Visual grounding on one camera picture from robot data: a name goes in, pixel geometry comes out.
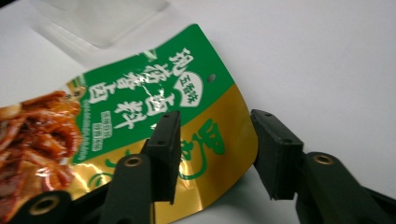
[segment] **white table surface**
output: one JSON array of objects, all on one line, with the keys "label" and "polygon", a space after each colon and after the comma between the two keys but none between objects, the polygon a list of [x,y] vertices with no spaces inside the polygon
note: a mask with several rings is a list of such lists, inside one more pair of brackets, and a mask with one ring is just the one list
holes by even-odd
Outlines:
[{"label": "white table surface", "polygon": [[[198,23],[249,109],[275,114],[304,150],[340,159],[396,198],[396,2],[171,0],[107,49],[53,41],[26,0],[0,9],[0,106],[155,48]],[[178,223],[298,223],[295,202],[270,201],[250,169],[205,211]]]}]

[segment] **black plastic bracket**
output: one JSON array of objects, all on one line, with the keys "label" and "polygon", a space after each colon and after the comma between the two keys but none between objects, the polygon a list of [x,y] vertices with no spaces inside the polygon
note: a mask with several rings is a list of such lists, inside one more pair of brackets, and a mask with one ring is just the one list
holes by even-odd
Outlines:
[{"label": "black plastic bracket", "polygon": [[148,156],[134,154],[122,158],[110,183],[99,224],[154,223],[150,174]]},{"label": "black plastic bracket", "polygon": [[65,191],[44,192],[25,203],[9,224],[66,224],[73,202]]},{"label": "black plastic bracket", "polygon": [[303,156],[304,143],[276,116],[252,110],[251,119],[259,136],[259,151],[254,166],[270,197],[291,200],[297,190],[296,167]]},{"label": "black plastic bracket", "polygon": [[181,158],[178,111],[163,115],[140,153],[151,160],[153,201],[173,204]]},{"label": "black plastic bracket", "polygon": [[304,158],[296,204],[301,223],[394,223],[334,156],[310,152]]}]

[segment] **yellow packaging section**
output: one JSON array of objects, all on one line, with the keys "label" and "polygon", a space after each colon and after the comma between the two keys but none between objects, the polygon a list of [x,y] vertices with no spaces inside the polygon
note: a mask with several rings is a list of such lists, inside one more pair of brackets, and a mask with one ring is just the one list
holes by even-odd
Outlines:
[{"label": "yellow packaging section", "polygon": [[[190,151],[191,159],[182,160],[180,172],[184,175],[196,174],[206,161],[202,175],[186,180],[179,178],[175,203],[156,203],[156,223],[164,224],[187,217],[203,210],[229,189],[252,165],[257,155],[257,136],[250,120],[246,104],[237,89],[232,85],[212,106],[198,117],[183,125],[181,140],[192,142],[192,137],[209,120],[216,124],[223,140],[224,152],[215,153],[207,145],[194,143]],[[111,180],[114,167],[121,157],[138,153],[145,141],[119,148],[100,157],[74,166],[76,179],[69,188],[76,199]]]}]

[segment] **green label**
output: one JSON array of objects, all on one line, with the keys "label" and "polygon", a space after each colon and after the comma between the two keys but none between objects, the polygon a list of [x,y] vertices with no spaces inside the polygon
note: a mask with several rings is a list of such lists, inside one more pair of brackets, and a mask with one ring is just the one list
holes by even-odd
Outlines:
[{"label": "green label", "polygon": [[181,125],[189,122],[233,80],[199,26],[191,25],[156,49],[92,70],[71,83],[87,88],[77,117],[83,143],[73,159],[80,163],[149,138],[165,112],[179,110]]}]

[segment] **plastic food bag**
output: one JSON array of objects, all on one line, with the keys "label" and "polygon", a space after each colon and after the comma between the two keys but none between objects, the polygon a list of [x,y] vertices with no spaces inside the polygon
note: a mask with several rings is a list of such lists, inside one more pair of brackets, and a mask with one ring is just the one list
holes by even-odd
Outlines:
[{"label": "plastic food bag", "polygon": [[213,203],[254,162],[246,104],[198,25],[156,49],[76,77],[60,91],[0,108],[0,220],[31,197],[65,189],[76,199],[109,182],[139,153],[159,117],[181,113],[182,158],[169,223]]}]

